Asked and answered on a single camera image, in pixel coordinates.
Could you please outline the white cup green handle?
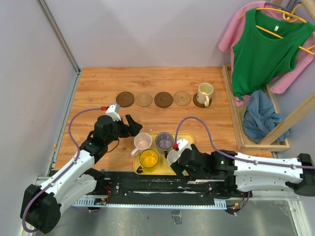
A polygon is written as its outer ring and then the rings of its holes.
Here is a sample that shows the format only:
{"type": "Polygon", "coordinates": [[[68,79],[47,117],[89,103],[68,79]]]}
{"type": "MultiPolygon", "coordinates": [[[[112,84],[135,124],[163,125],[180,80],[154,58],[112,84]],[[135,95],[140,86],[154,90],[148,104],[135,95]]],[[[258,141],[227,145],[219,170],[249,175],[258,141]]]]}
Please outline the white cup green handle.
{"type": "Polygon", "coordinates": [[[167,158],[166,158],[168,164],[171,166],[174,162],[176,162],[180,158],[181,154],[182,154],[181,150],[179,150],[179,151],[176,151],[176,150],[170,151],[168,153],[168,155],[167,155],[167,158]]]}

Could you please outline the woven rattan coaster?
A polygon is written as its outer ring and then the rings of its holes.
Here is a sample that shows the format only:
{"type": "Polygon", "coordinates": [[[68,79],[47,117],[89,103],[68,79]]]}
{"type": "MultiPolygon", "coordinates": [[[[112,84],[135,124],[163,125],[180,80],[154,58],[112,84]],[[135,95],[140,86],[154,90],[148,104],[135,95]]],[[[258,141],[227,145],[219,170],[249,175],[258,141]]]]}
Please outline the woven rattan coaster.
{"type": "Polygon", "coordinates": [[[152,96],[148,93],[140,93],[136,96],[135,102],[138,106],[147,107],[152,103],[152,96]]]}
{"type": "Polygon", "coordinates": [[[191,102],[191,95],[187,91],[178,91],[174,93],[173,100],[179,106],[187,106],[191,102]]]}

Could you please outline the cream plastic cup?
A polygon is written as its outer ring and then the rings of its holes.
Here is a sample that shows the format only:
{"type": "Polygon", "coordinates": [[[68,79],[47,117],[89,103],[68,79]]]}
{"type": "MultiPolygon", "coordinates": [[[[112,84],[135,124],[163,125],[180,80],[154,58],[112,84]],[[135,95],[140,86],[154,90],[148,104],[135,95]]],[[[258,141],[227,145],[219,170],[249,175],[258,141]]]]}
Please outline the cream plastic cup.
{"type": "Polygon", "coordinates": [[[210,100],[214,92],[214,87],[209,83],[202,83],[198,87],[197,101],[205,107],[210,105],[210,100]]]}

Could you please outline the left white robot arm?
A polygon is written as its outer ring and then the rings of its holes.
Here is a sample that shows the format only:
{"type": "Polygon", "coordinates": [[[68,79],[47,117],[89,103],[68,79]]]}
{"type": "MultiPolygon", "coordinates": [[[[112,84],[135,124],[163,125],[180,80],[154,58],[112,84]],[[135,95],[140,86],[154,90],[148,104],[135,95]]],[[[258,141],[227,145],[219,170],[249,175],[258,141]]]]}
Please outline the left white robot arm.
{"type": "Polygon", "coordinates": [[[105,190],[105,182],[93,175],[92,166],[107,152],[108,146],[120,138],[135,137],[142,125],[126,115],[127,124],[118,115],[99,116],[87,139],[77,146],[76,154],[52,177],[40,185],[29,185],[22,201],[20,217],[28,233],[53,230],[61,215],[78,199],[105,190]]]}

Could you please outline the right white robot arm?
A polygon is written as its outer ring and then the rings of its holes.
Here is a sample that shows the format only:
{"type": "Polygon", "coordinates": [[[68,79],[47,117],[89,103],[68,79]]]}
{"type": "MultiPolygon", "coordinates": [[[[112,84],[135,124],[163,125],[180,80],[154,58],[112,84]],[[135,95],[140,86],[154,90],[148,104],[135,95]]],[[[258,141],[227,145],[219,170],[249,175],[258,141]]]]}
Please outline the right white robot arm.
{"type": "Polygon", "coordinates": [[[170,151],[167,161],[183,183],[222,180],[224,184],[217,192],[230,197],[239,192],[289,189],[299,196],[315,195],[315,166],[306,153],[289,159],[268,159],[227,150],[207,154],[187,143],[170,151]]]}

